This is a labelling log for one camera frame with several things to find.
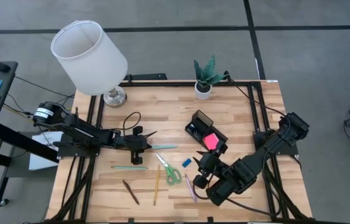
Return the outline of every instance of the green scissors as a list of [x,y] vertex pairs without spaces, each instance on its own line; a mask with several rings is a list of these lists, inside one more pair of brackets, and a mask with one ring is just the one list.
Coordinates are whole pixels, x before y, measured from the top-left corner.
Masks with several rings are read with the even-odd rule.
[[180,175],[179,170],[174,169],[170,165],[168,165],[167,162],[165,162],[157,153],[155,153],[155,155],[157,155],[158,159],[165,167],[165,171],[167,171],[167,184],[179,184],[182,181],[182,175]]

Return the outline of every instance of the floor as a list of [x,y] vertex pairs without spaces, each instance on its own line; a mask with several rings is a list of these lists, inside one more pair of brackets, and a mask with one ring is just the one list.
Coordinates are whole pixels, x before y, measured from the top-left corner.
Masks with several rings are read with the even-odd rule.
[[[245,2],[254,25],[266,27],[256,31],[255,45],[242,28],[252,22]],[[278,80],[287,110],[310,124],[298,148],[313,216],[350,223],[350,140],[343,132],[350,109],[350,28],[333,28],[350,25],[350,0],[0,0],[0,60],[17,61],[17,76],[70,95],[75,87],[51,54],[50,43],[57,29],[83,19],[115,31],[108,35],[127,58],[131,74],[164,72],[169,79],[193,79],[193,59],[204,63],[215,54],[218,72],[258,79],[257,59],[260,77]],[[236,29],[112,29],[184,26]],[[299,30],[269,30],[274,26]],[[10,94],[27,111],[62,98],[20,80],[14,81]],[[15,106],[10,98],[6,103]],[[0,122],[16,131],[35,130],[6,110]],[[1,150],[7,153],[8,146]],[[10,179],[5,197],[11,202],[0,208],[0,223],[40,221],[53,180],[54,172],[51,178]]]

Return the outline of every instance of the pink sticky note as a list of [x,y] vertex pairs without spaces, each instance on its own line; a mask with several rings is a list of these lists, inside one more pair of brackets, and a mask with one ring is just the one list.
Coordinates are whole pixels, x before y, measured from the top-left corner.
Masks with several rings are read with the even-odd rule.
[[219,142],[218,137],[214,133],[206,136],[203,140],[206,147],[208,147],[209,150],[216,149],[216,145]]

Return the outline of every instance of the white lampshade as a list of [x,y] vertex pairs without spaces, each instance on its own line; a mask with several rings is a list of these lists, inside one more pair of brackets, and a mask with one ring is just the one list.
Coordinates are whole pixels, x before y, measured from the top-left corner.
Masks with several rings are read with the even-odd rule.
[[127,73],[126,58],[94,21],[75,21],[64,27],[50,49],[76,88],[86,95],[114,89]]

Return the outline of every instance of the lamp base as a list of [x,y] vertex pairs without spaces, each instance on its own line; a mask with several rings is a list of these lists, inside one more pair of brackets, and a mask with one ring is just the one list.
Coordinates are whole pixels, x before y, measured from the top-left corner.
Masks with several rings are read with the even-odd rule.
[[117,86],[113,90],[110,90],[108,93],[105,93],[103,95],[103,99],[109,107],[117,108],[125,103],[126,92],[122,87]]

